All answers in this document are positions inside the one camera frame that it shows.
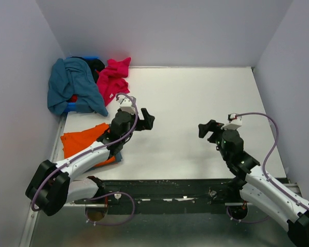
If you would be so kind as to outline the grey blue t shirt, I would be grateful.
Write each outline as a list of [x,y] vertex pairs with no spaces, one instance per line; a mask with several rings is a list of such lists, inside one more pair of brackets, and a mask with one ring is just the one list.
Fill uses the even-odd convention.
[[116,163],[119,163],[119,162],[121,162],[122,160],[123,160],[123,157],[122,157],[121,152],[117,153],[117,154],[115,155],[115,162],[116,162]]

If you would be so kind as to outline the orange t shirt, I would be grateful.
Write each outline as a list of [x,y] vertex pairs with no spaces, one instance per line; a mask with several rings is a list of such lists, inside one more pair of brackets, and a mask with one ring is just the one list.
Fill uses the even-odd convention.
[[101,123],[93,128],[81,132],[64,133],[60,139],[63,144],[64,158],[69,158],[83,149],[90,146],[109,127],[106,123]]

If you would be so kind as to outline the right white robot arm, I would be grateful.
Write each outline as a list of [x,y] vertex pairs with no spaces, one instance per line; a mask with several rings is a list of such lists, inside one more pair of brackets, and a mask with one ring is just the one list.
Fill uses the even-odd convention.
[[295,246],[309,246],[309,201],[288,189],[244,150],[237,130],[241,125],[238,118],[226,125],[210,120],[198,126],[200,138],[211,133],[208,142],[215,144],[235,175],[234,184],[226,190],[227,197],[253,204],[274,219]]

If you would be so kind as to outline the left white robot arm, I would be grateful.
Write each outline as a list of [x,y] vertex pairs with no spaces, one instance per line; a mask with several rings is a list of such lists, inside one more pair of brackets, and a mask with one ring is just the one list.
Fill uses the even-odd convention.
[[99,203],[104,197],[100,179],[90,176],[79,181],[77,177],[118,154],[134,131],[151,130],[155,117],[146,108],[142,108],[141,113],[142,119],[118,110],[111,123],[88,147],[55,163],[43,161],[25,192],[31,200],[31,209],[52,216],[68,202],[89,199]]

